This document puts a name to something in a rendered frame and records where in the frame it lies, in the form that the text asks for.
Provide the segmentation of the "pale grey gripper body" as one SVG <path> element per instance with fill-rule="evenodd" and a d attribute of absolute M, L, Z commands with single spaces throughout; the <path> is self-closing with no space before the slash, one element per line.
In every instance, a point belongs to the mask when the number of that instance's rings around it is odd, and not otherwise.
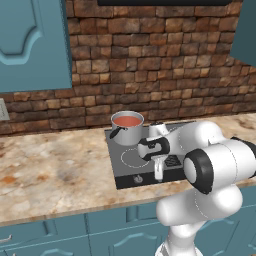
<path fill-rule="evenodd" d="M 155 179 L 159 182 L 163 180 L 165 159 L 165 156 L 157 157 L 154 159 L 154 176 Z"/>

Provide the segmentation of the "red marinara sauce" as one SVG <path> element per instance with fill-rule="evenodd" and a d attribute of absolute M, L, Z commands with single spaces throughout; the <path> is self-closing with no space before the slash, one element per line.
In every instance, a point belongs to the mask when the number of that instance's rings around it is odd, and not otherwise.
<path fill-rule="evenodd" d="M 141 120 L 135 116 L 119 116 L 114 119 L 114 123 L 122 127 L 134 127 L 141 124 Z"/>

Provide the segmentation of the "black hob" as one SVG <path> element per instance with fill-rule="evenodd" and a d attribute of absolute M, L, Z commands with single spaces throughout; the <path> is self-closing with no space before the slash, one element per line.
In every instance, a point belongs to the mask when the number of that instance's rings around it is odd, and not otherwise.
<path fill-rule="evenodd" d="M 154 176 L 153 158 L 159 157 L 161 152 L 166 153 L 168 149 L 161 136 L 159 143 L 147 143 L 150 151 L 147 153 L 146 158 L 143 159 L 138 153 L 138 143 L 133 146 L 121 146 L 109 138 L 111 130 L 106 130 L 105 136 L 114 172 L 116 188 L 125 189 L 156 184 L 157 180 Z M 144 139 L 147 136 L 149 136 L 149 127 L 143 126 L 141 139 Z M 134 183 L 133 177 L 135 175 L 140 175 L 143 178 L 141 184 Z"/>

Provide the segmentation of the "narrow teal drawer front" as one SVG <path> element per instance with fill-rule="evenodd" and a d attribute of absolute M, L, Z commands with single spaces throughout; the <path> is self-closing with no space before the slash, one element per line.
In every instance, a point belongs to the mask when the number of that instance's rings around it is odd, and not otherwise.
<path fill-rule="evenodd" d="M 86 214 L 91 234 L 157 222 L 156 203 L 133 205 Z"/>

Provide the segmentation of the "teal base cupboard door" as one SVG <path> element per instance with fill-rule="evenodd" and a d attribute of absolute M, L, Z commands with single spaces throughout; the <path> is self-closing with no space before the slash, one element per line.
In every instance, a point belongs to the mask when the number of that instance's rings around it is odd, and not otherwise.
<path fill-rule="evenodd" d="M 92 256 L 154 256 L 168 228 L 159 223 L 89 236 Z"/>
<path fill-rule="evenodd" d="M 241 188 L 243 204 L 234 215 L 208 221 L 198 232 L 203 256 L 256 256 L 256 186 Z"/>
<path fill-rule="evenodd" d="M 87 235 L 0 244 L 0 256 L 91 256 Z"/>

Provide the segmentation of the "wide teal drawer front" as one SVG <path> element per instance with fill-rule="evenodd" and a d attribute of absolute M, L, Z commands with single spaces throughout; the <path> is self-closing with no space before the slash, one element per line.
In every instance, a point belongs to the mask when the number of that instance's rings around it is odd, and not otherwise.
<path fill-rule="evenodd" d="M 28 222 L 0 227 L 0 239 L 12 234 L 12 239 L 6 243 L 25 242 L 32 239 L 69 238 L 86 235 L 85 217 L 83 214 Z"/>

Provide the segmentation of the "black extractor hood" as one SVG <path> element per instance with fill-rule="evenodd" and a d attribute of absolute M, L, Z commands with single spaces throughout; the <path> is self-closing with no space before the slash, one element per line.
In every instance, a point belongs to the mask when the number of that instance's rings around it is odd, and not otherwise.
<path fill-rule="evenodd" d="M 99 6 L 226 6 L 232 0 L 97 0 Z"/>

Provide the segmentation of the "teal wall cupboard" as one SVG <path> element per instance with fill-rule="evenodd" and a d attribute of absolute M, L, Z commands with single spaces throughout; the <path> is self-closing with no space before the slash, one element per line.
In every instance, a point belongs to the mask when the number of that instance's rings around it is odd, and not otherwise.
<path fill-rule="evenodd" d="M 256 67 L 256 0 L 244 0 L 230 55 Z"/>

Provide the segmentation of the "grey wall socket plate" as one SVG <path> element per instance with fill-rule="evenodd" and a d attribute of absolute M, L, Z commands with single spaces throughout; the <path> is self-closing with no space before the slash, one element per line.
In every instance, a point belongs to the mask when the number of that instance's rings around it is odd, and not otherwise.
<path fill-rule="evenodd" d="M 3 98 L 0 98 L 0 121 L 8 121 L 10 119 L 6 104 Z"/>

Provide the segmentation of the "teal wall cupboard door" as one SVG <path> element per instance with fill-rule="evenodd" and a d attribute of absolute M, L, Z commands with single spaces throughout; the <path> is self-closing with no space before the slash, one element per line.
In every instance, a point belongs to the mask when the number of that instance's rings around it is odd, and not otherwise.
<path fill-rule="evenodd" d="M 0 93 L 71 87 L 65 0 L 0 0 Z"/>

